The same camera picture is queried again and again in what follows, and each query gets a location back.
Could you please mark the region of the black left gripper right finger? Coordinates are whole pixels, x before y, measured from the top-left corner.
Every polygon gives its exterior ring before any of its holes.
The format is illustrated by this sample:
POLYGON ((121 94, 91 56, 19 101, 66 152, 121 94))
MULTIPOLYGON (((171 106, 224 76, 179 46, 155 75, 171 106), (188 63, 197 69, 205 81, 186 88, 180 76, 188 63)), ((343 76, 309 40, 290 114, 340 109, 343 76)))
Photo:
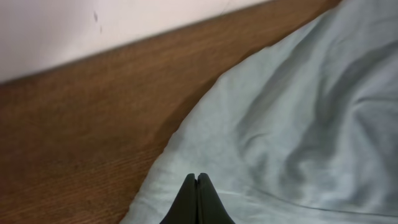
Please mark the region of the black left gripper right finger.
POLYGON ((198 222, 199 224, 234 224, 206 173, 198 176, 198 222))

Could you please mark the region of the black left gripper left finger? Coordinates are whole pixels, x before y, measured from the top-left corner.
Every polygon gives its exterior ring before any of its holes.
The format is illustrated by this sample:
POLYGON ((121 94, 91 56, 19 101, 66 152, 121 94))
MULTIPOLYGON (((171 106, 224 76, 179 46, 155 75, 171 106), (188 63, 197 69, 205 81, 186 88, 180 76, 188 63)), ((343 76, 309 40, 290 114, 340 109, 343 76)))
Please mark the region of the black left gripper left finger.
POLYGON ((197 222, 197 180, 188 174, 183 181, 170 210, 160 224, 196 224, 197 222))

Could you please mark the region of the light teal t-shirt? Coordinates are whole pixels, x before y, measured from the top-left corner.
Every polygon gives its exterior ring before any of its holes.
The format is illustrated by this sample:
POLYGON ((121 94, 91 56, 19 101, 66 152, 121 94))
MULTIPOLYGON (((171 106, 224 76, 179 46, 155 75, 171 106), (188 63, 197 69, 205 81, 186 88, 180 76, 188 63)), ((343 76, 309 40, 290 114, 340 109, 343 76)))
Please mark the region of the light teal t-shirt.
POLYGON ((396 223, 397 2, 342 1, 220 76, 123 222, 160 222, 189 173, 236 223, 396 223))

